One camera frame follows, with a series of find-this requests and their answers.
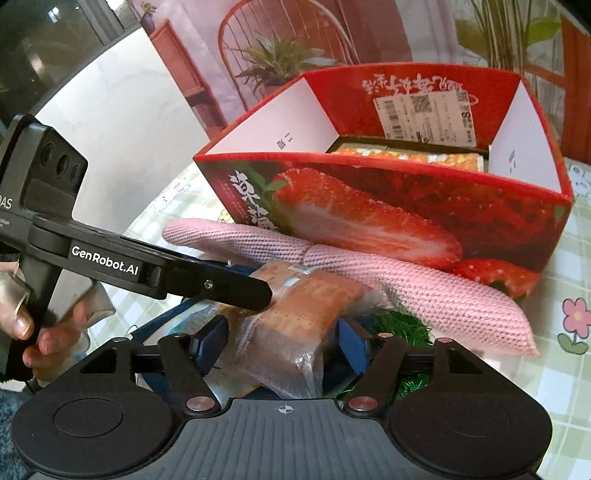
checkered tablecloth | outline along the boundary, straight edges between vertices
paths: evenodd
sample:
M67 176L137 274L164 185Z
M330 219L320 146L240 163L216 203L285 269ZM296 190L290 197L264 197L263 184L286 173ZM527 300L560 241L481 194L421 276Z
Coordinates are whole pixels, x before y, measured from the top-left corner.
M486 357L550 413L554 426L552 443L538 472L544 480L591 479L591 351L567 352L558 342L560 334L573 339L573 334L566 333L563 326L565 300L583 299L591 309L591 180L587 180L591 179L591 166L570 161L568 164L579 196L558 248L526 305L541 356ZM146 208L126 235L197 255L194 250L175 247L162 239L162 228L175 218L229 220L223 205L193 164ZM117 314L91 329L92 348L114 336L125 335L180 302L180 298L173 296L156 301L115 287L106 288ZM579 341L591 346L591 336Z

crosshair mark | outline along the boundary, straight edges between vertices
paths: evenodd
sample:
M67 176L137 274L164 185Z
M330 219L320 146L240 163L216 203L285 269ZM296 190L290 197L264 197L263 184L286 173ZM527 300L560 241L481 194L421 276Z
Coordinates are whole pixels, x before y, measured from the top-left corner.
M297 408L294 408L292 406L289 406L289 405L285 404L285 405L282 405L279 408L276 408L275 410L279 410L281 413L283 413L283 415L287 415L288 413L291 413L294 410L297 410Z

camera lens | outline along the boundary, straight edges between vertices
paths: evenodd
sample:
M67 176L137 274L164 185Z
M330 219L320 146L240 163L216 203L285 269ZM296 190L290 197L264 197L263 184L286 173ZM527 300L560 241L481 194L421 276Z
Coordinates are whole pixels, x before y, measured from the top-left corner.
M53 144L48 143L41 152L41 165L45 166L51 160L51 154L53 150Z
M70 181L72 183L76 183L78 181L78 177L80 177L80 168L78 165L74 165L72 167L72 172L70 173Z
M68 169L69 164L70 157L68 157L68 155L62 155L60 159L57 161L56 165L56 174L58 178L61 178L64 172Z

green tinsel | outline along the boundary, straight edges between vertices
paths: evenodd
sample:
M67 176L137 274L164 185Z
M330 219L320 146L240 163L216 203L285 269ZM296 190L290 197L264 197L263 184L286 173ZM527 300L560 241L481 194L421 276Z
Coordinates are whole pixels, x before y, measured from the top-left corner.
M432 345L429 340L430 329L416 317L397 312L395 310L385 310L378 313L378 319L371 328L371 333L391 333L392 335L402 337L409 345L429 346ZM357 380L343 390L337 398L342 399L355 390ZM395 401L404 396L423 388L429 383L429 376L426 374L409 375L400 379L400 387Z

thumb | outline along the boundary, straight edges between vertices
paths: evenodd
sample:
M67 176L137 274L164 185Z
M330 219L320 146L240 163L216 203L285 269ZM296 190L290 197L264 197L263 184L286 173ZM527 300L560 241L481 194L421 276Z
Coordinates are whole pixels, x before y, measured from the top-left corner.
M10 312L6 305L0 306L0 330L14 339L27 340L34 329L33 319L25 307L21 307L15 314L14 309Z
M29 291L20 280L0 271L0 330L12 338L26 340L33 334L33 319L24 307L28 298Z

